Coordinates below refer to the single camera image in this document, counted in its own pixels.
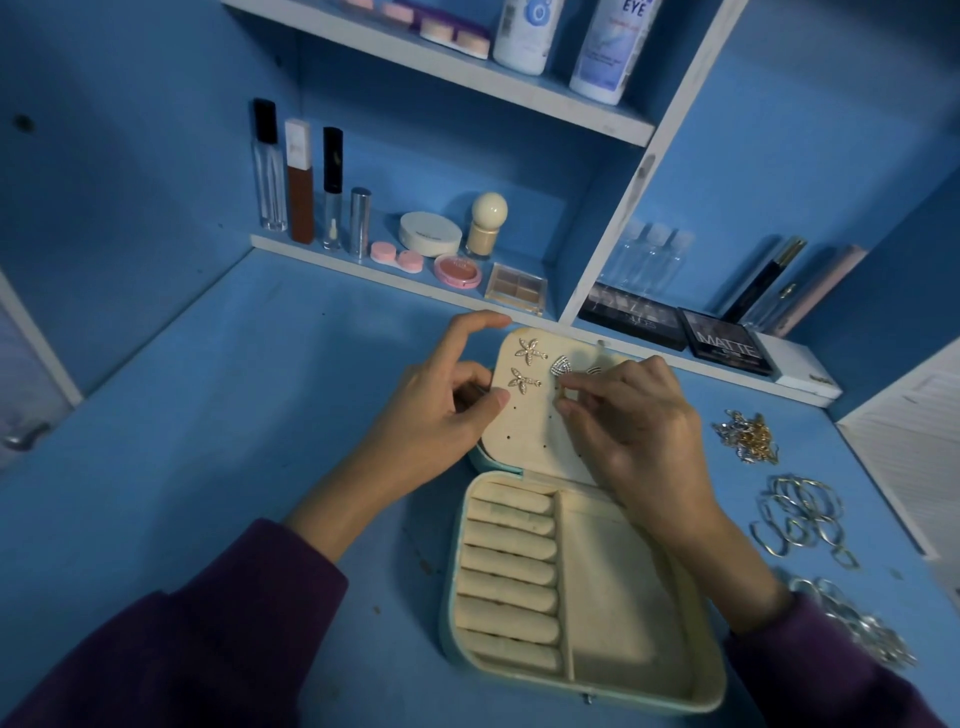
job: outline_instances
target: person's left hand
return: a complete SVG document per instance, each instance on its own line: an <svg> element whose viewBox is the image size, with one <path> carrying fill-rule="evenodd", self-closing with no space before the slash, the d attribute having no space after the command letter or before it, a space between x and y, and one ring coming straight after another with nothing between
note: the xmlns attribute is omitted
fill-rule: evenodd
<svg viewBox="0 0 960 728"><path fill-rule="evenodd" d="M486 391L490 370L460 356L472 333L510 323L492 311L454 316L430 357L404 373L357 449L307 494L287 526L336 561L380 510L467 454L510 393Z"/></svg>

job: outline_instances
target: barcode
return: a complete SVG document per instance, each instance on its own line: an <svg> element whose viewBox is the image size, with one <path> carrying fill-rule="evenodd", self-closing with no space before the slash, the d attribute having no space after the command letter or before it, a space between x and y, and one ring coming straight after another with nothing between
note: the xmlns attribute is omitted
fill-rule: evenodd
<svg viewBox="0 0 960 728"><path fill-rule="evenodd" d="M514 16L516 15L516 5L508 3L503 6L503 23L500 24L500 34L503 37L509 37L510 31L514 28Z"/></svg>

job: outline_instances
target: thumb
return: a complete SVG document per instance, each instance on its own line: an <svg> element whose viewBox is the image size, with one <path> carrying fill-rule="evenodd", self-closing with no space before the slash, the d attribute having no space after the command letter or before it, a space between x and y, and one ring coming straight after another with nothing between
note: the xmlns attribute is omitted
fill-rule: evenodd
<svg viewBox="0 0 960 728"><path fill-rule="evenodd" d="M510 392L500 387L493 387L469 409L457 415L457 419L460 420L461 426L469 431L470 438L476 443L487 429L487 425L493 422L507 406L508 401L510 401Z"/></svg>
<svg viewBox="0 0 960 728"><path fill-rule="evenodd" d="M578 401L560 398L556 407L564 417L573 447L584 457L602 462L605 454L616 447L616 442L607 434L607 430Z"/></svg>

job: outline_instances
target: blue logo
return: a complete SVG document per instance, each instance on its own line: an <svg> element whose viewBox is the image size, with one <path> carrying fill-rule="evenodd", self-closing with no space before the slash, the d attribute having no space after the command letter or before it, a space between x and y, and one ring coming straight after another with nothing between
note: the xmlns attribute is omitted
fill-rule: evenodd
<svg viewBox="0 0 960 728"><path fill-rule="evenodd" d="M537 27L549 23L551 2L552 0L529 0L524 12L527 22Z"/></svg>

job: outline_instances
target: open jewelry box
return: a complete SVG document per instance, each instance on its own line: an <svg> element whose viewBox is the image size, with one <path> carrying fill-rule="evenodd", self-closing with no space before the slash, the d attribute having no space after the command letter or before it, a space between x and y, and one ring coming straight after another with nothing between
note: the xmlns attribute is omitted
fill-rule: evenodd
<svg viewBox="0 0 960 728"><path fill-rule="evenodd" d="M706 603L575 452L553 406L550 369L561 356L574 371L624 360L546 331L508 334L493 386L512 396L471 456L485 472L454 528L444 652L454 664L587 700L674 715L714 710L727 676Z"/></svg>

